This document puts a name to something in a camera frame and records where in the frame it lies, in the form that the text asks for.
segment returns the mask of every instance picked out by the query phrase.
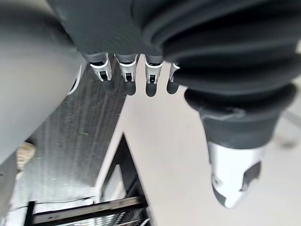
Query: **robotic hand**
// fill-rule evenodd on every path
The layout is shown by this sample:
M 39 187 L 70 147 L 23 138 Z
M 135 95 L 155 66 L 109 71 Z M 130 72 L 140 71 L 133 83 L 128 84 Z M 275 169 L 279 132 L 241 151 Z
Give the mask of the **robotic hand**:
M 234 207 L 259 178 L 264 147 L 295 96 L 301 1 L 48 2 L 96 73 L 102 65 L 95 62 L 115 54 L 133 85 L 135 56 L 143 53 L 151 97 L 163 59 L 172 63 L 166 89 L 173 94 L 178 85 L 188 87 L 185 99 L 206 133 L 213 192 L 223 206 Z

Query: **cable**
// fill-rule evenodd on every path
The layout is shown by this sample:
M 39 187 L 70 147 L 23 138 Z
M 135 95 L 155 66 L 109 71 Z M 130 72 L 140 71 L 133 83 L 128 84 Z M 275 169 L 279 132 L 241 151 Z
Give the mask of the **cable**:
M 87 199 L 90 199 L 90 198 L 93 198 L 93 197 L 95 197 L 95 196 L 89 196 L 89 197 L 86 197 L 86 198 L 81 198 L 81 199 L 76 199 L 76 200 L 71 200 L 71 201 L 64 201 L 64 202 L 37 202 L 35 204 L 36 205 L 40 205 L 40 204 L 69 203 L 69 202 L 76 202 L 76 201 L 80 201 L 80 200 L 87 200 Z M 13 211 L 25 208 L 25 207 L 27 207 L 27 206 L 17 207 L 17 208 L 15 208 L 13 210 L 10 210 L 9 212 L 13 212 Z

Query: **gray carpet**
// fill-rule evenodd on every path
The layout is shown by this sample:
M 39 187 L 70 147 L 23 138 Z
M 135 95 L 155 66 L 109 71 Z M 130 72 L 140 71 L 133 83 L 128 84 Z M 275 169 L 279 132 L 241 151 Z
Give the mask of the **gray carpet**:
M 111 64 L 114 93 L 102 91 L 88 66 L 77 90 L 32 134 L 38 151 L 17 182 L 14 206 L 91 194 L 126 97 L 118 64 Z

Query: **small beige object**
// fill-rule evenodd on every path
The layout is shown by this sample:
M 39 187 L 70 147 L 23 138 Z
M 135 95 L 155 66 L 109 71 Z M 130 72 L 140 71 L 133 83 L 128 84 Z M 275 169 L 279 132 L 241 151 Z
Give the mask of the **small beige object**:
M 17 170 L 18 173 L 22 172 L 25 165 L 34 157 L 36 153 L 36 146 L 24 142 L 17 150 Z

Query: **white floor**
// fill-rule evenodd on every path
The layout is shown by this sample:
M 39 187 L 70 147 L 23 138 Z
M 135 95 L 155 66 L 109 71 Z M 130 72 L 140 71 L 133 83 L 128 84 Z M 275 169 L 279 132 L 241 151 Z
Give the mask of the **white floor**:
M 234 210 L 222 207 L 211 188 L 211 169 L 199 115 L 184 100 L 185 88 L 166 92 L 163 66 L 155 97 L 145 94 L 144 58 L 137 92 L 127 97 L 96 182 L 99 191 L 124 132 L 158 226 L 299 225 L 301 221 L 301 130 L 281 119 L 269 145 L 261 180 Z M 290 108 L 301 115 L 301 99 Z

